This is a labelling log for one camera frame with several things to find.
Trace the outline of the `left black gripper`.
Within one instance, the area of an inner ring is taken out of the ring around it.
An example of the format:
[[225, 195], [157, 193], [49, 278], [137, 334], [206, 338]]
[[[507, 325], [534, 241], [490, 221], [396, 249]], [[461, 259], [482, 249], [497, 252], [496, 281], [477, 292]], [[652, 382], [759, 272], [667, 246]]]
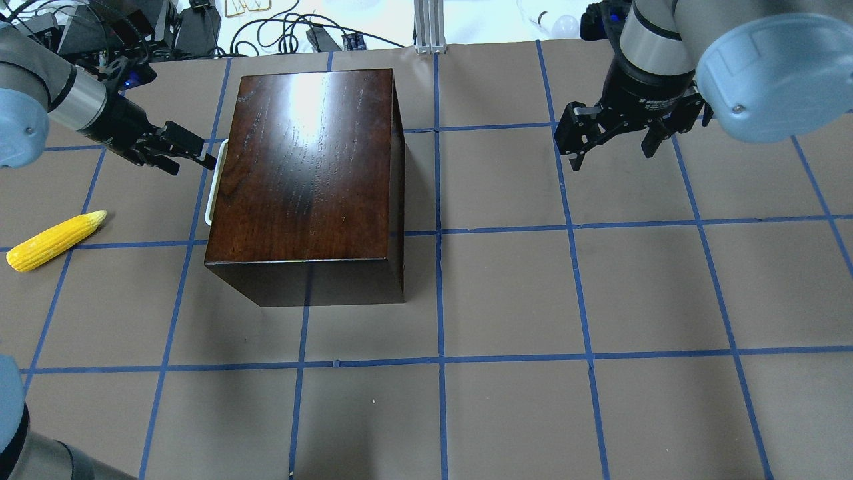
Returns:
[[106, 147], [137, 166], [156, 167], [177, 176], [179, 164], [169, 156], [179, 156], [194, 161], [213, 171], [217, 158], [205, 152], [205, 141], [174, 121], [166, 121], [159, 129], [159, 139], [167, 146], [167, 155], [159, 150], [139, 148], [137, 142], [155, 133], [147, 114], [140, 106], [118, 93], [107, 95], [103, 110], [87, 128], [87, 138]]

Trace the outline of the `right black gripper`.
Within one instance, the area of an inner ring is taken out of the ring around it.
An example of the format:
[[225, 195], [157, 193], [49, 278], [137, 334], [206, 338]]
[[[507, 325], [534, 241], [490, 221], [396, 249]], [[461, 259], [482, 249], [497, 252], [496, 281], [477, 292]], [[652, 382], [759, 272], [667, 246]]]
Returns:
[[594, 146], [616, 135], [647, 130], [643, 155], [653, 158], [664, 140], [688, 133], [708, 104], [698, 92], [694, 73], [661, 75], [645, 72], [625, 58], [610, 63], [601, 98], [589, 107], [568, 103], [554, 132], [558, 151], [578, 172]]

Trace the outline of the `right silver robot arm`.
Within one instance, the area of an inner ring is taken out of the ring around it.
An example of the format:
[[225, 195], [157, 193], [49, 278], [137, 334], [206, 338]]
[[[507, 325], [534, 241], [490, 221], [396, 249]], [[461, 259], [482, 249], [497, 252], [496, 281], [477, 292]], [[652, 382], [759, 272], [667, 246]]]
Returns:
[[613, 137], [642, 152], [716, 119], [729, 137], [776, 143], [851, 110], [850, 1], [601, 1], [580, 21], [613, 58], [601, 98], [568, 103], [554, 132], [572, 170]]

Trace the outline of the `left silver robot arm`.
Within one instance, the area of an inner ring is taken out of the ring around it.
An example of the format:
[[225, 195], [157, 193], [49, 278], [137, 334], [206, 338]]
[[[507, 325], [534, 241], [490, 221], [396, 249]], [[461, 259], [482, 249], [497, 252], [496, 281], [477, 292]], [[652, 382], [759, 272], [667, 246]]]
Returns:
[[213, 170], [217, 160], [204, 152], [201, 137], [172, 121], [156, 127], [124, 97], [123, 91], [156, 76], [146, 61], [128, 57], [90, 74], [3, 22], [2, 167], [20, 168], [40, 158], [56, 122], [137, 166], [177, 175], [177, 158], [184, 158]]

